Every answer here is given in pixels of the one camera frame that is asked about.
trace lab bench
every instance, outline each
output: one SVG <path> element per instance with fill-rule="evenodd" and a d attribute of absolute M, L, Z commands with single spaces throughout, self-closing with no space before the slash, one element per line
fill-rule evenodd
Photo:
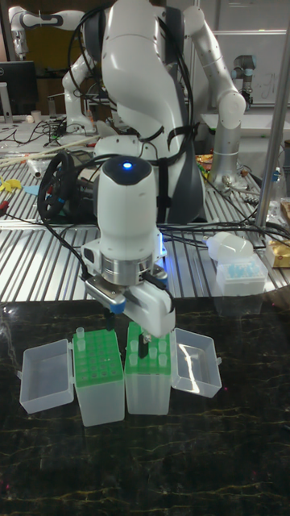
<path fill-rule="evenodd" d="M 18 179 L 22 185 L 39 185 L 39 180 L 30 173 L 25 163 L 11 165 L 0 170 L 5 179 Z M 250 176 L 245 180 L 253 192 L 259 187 Z M 246 204 L 244 195 L 233 192 L 231 201 L 249 216 L 254 207 Z M 13 195 L 1 194 L 1 200 L 9 200 L 9 213 L 25 218 L 31 224 L 21 223 L 10 217 L 0 219 L 0 299 L 13 301 L 60 301 L 90 298 L 85 293 L 79 277 L 79 264 L 69 250 L 43 227 L 33 225 L 38 221 L 36 196 L 23 189 Z M 242 220 L 242 215 L 222 196 L 209 188 L 205 197 L 205 217 L 208 222 L 232 222 Z M 94 225 L 80 225 L 74 228 L 63 225 L 68 242 L 79 247 L 97 238 Z M 167 255 L 160 265 L 168 273 L 168 286 L 175 298 L 215 297 L 222 294 L 217 282 L 216 263 L 209 258 L 206 249 L 195 247 L 201 234 L 175 232 L 177 240 L 165 243 Z M 178 237 L 187 237 L 187 243 Z M 290 284 L 290 269 L 273 269 L 260 253 L 269 272 L 265 290 L 281 288 Z"/>
<path fill-rule="evenodd" d="M 176 325 L 213 338 L 222 389 L 172 389 L 167 416 L 85 428 L 77 399 L 27 414 L 25 349 L 105 327 L 97 302 L 0 306 L 0 511 L 36 516 L 288 516 L 290 287 L 176 300 Z M 129 320 L 116 318 L 125 361 Z"/>

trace plastic container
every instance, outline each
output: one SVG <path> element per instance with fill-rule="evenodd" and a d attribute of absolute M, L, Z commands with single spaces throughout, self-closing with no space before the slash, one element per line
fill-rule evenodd
<path fill-rule="evenodd" d="M 220 231 L 210 236 L 206 241 L 209 256 L 219 264 L 229 264 L 234 261 L 247 260 L 254 253 L 253 244 L 240 236 L 227 231 Z"/>
<path fill-rule="evenodd" d="M 124 374 L 114 331 L 85 332 L 85 350 L 73 336 L 77 399 L 85 427 L 125 418 Z"/>
<path fill-rule="evenodd" d="M 165 415 L 169 409 L 171 389 L 169 335 L 162 339 L 152 337 L 147 356 L 140 359 L 138 348 L 141 333 L 142 328 L 138 324 L 129 324 L 125 362 L 128 412 Z"/>
<path fill-rule="evenodd" d="M 83 351 L 74 335 L 73 344 L 63 339 L 24 352 L 20 403 L 29 414 L 72 402 L 75 383 L 86 427 L 124 419 L 124 375 L 115 332 L 85 332 L 84 341 Z"/>
<path fill-rule="evenodd" d="M 277 218 L 281 216 L 280 203 L 282 198 L 287 197 L 286 177 L 283 168 L 277 167 L 272 176 L 271 181 L 271 198 L 267 220 L 273 218 L 276 222 Z"/>
<path fill-rule="evenodd" d="M 31 116 L 33 116 L 35 123 L 39 123 L 42 120 L 41 111 L 38 111 L 38 110 L 32 111 Z"/>
<path fill-rule="evenodd" d="M 27 349 L 20 378 L 20 403 L 29 414 L 72 402 L 73 361 L 68 340 Z"/>
<path fill-rule="evenodd" d="M 176 328 L 170 336 L 172 387 L 213 397 L 222 387 L 214 343 L 210 337 Z"/>
<path fill-rule="evenodd" d="M 224 296 L 249 296 L 262 293 L 267 267 L 257 255 L 233 264 L 218 264 L 217 284 Z"/>

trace metal pole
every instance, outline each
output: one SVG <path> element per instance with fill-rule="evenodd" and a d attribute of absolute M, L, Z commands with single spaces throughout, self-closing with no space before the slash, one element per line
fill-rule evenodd
<path fill-rule="evenodd" d="M 257 226 L 266 224 L 267 211 L 271 197 L 271 180 L 277 165 L 284 120 L 290 93 L 290 21 L 286 33 L 284 52 L 281 61 L 280 78 L 277 89 L 271 134 L 267 148 L 266 165 L 263 175 L 258 211 L 255 219 Z"/>

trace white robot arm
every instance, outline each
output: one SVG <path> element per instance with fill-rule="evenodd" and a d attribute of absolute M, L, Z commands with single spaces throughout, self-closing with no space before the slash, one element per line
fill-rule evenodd
<path fill-rule="evenodd" d="M 229 179 L 234 182 L 236 178 L 241 121 L 246 102 L 233 84 L 221 49 L 205 21 L 202 10 L 191 6 L 184 11 L 184 17 L 186 35 L 193 39 L 217 102 L 219 119 L 209 179 L 218 188 L 222 188 L 224 178 L 227 182 Z"/>
<path fill-rule="evenodd" d="M 156 187 L 151 165 L 132 156 L 116 156 L 102 167 L 97 216 L 99 239 L 82 246 L 90 277 L 87 292 L 111 312 L 136 321 L 155 337 L 175 326 L 172 297 L 155 262 Z"/>
<path fill-rule="evenodd" d="M 20 6 L 11 7 L 9 20 L 16 55 L 23 60 L 28 52 L 25 30 L 48 25 L 58 27 L 63 31 L 73 31 L 83 15 L 84 12 L 81 10 L 62 10 L 53 15 L 42 15 L 39 11 L 35 15 Z"/>
<path fill-rule="evenodd" d="M 48 26 L 56 27 L 63 31 L 74 31 L 83 15 L 84 12 L 81 10 L 62 10 L 53 15 L 42 15 L 39 12 L 35 15 L 20 6 L 11 7 L 9 9 L 9 19 L 16 55 L 20 60 L 24 60 L 28 53 L 25 36 L 26 30 Z M 93 66 L 93 58 L 88 53 L 86 53 L 86 58 L 89 65 Z M 83 56 L 80 56 L 72 66 L 72 73 L 78 85 L 89 75 Z M 67 132 L 93 134 L 93 124 L 82 113 L 81 99 L 75 95 L 76 86 L 69 72 L 64 76 L 63 87 Z"/>
<path fill-rule="evenodd" d="M 139 137 L 100 139 L 94 153 L 157 158 L 157 220 L 188 223 L 199 215 L 205 192 L 192 132 L 182 148 L 188 115 L 180 84 L 165 65 L 159 14 L 148 0 L 118 0 L 110 9 L 101 53 L 103 81 L 121 119 Z"/>

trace steering wheel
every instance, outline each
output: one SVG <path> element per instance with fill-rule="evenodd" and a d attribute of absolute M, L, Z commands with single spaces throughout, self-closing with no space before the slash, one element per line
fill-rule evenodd
<path fill-rule="evenodd" d="M 56 154 L 39 187 L 37 209 L 41 218 L 52 218 L 60 213 L 73 193 L 76 179 L 72 156 L 67 152 Z"/>

